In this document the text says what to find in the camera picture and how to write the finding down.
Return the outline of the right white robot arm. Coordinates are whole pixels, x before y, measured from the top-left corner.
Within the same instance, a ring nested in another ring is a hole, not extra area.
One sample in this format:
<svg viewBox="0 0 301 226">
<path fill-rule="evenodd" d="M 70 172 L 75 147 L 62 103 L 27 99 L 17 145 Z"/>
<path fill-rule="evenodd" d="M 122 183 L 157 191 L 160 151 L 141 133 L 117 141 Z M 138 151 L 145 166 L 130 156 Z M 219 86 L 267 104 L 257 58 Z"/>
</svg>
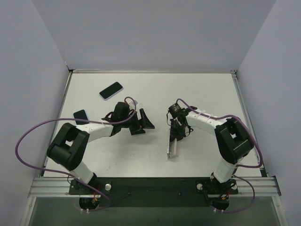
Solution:
<svg viewBox="0 0 301 226">
<path fill-rule="evenodd" d="M 171 105 L 167 113 L 171 115 L 168 123 L 169 146 L 173 147 L 172 151 L 167 151 L 167 157 L 174 155 L 176 142 L 190 135 L 195 128 L 214 135 L 221 160 L 211 178 L 221 184 L 233 177 L 237 166 L 254 148 L 254 142 L 246 127 L 233 116 L 221 119 L 193 106 L 182 108 L 178 103 Z"/>
</svg>

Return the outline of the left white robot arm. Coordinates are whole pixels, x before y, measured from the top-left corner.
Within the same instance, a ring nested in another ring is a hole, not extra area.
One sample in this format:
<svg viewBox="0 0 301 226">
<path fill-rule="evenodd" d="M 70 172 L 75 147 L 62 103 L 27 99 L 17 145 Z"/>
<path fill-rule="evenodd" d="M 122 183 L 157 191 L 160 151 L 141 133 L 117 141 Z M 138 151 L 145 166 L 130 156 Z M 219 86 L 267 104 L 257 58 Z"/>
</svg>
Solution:
<svg viewBox="0 0 301 226">
<path fill-rule="evenodd" d="M 86 147 L 89 142 L 112 137 L 123 128 L 129 129 L 133 136 L 144 134 L 146 129 L 154 129 L 155 126 L 142 108 L 137 111 L 133 103 L 118 102 L 114 111 L 96 123 L 63 124 L 47 150 L 47 157 L 81 180 L 80 189 L 90 194 L 96 189 L 93 179 L 96 175 L 83 162 Z"/>
</svg>

